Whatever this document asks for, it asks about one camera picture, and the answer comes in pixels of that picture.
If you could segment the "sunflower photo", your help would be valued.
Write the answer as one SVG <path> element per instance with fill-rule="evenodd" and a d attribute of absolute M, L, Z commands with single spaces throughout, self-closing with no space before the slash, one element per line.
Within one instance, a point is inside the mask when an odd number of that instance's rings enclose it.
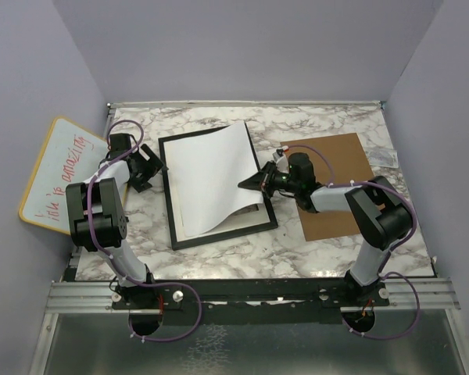
<path fill-rule="evenodd" d="M 259 170 L 244 122 L 163 146 L 180 241 L 204 237 L 232 214 L 263 204 L 260 192 L 238 187 Z"/>

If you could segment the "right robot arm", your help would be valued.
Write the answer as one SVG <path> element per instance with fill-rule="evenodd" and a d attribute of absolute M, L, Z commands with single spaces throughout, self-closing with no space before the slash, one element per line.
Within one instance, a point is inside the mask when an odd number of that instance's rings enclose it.
<path fill-rule="evenodd" d="M 381 280 L 380 272 L 392 252 L 417 229 L 413 206 L 383 176 L 347 184 L 320 184 L 310 157 L 301 152 L 288 157 L 288 172 L 267 162 L 238 187 L 270 198 L 278 191 L 293 198 L 308 213 L 349 212 L 363 237 L 359 255 L 344 277 L 343 295 L 351 305 L 362 305 Z"/>

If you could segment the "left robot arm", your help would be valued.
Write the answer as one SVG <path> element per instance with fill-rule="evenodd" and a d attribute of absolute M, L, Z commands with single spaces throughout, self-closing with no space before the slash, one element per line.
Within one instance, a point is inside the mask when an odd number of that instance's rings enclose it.
<path fill-rule="evenodd" d="M 109 136 L 109 151 L 87 180 L 66 186 L 66 205 L 73 243 L 98 254 L 114 272 L 121 288 L 140 308 L 152 306 L 157 290 L 153 275 L 128 244 L 124 196 L 127 188 L 142 193 L 150 179 L 165 169 L 148 145 L 130 134 Z"/>

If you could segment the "white mat board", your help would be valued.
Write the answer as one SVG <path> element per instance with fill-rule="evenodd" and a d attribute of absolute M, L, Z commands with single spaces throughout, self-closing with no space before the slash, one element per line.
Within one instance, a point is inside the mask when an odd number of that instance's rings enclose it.
<path fill-rule="evenodd" d="M 256 234 L 278 227 L 274 211 L 268 200 L 262 204 L 249 205 L 232 213 L 218 226 L 203 234 L 187 236 L 181 215 L 181 201 L 171 173 L 163 177 L 166 196 L 166 212 L 173 250 L 198 247 L 218 241 Z"/>

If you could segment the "yellow rimmed whiteboard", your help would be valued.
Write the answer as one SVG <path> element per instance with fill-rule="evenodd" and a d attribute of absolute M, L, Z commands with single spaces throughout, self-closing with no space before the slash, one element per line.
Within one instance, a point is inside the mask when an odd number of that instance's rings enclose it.
<path fill-rule="evenodd" d="M 107 152 L 106 140 L 102 137 L 66 117 L 56 117 L 23 194 L 20 219 L 68 234 L 66 186 L 91 177 Z"/>

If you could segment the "brown backing board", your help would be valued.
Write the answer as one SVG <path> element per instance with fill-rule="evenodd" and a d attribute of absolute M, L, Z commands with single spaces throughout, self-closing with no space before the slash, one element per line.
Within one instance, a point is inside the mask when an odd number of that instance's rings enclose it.
<path fill-rule="evenodd" d="M 313 163 L 316 181 L 321 184 L 331 178 L 337 184 L 345 184 L 350 180 L 371 180 L 380 174 L 371 169 L 355 133 L 283 141 L 281 145 L 290 148 L 289 155 L 305 152 Z M 350 212 L 314 214 L 299 209 L 298 213 L 307 241 L 352 236 L 360 232 Z"/>

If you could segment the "aluminium rail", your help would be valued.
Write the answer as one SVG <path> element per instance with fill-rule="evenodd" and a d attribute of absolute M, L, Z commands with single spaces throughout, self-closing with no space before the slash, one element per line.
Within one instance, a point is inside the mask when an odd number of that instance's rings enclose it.
<path fill-rule="evenodd" d="M 374 303 L 375 311 L 424 309 L 459 309 L 452 281 L 445 278 L 419 278 L 410 287 L 403 280 L 386 281 L 388 304 Z M 118 313 L 113 308 L 113 293 L 107 282 L 55 282 L 51 284 L 45 313 L 97 314 Z"/>

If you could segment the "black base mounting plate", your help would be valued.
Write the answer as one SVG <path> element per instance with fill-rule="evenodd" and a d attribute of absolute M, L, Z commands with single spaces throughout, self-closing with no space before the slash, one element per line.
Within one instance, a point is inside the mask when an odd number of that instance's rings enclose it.
<path fill-rule="evenodd" d="M 359 289 L 342 278 L 163 280 L 118 289 L 114 311 L 139 323 L 192 327 L 266 323 L 339 324 L 343 312 L 389 304 L 385 283 Z"/>

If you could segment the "black picture frame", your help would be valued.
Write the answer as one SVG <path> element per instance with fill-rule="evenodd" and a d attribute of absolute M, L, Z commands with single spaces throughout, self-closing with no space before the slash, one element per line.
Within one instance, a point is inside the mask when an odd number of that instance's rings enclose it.
<path fill-rule="evenodd" d="M 270 200 L 238 187 L 260 169 L 244 121 L 158 142 L 172 249 L 277 228 Z"/>

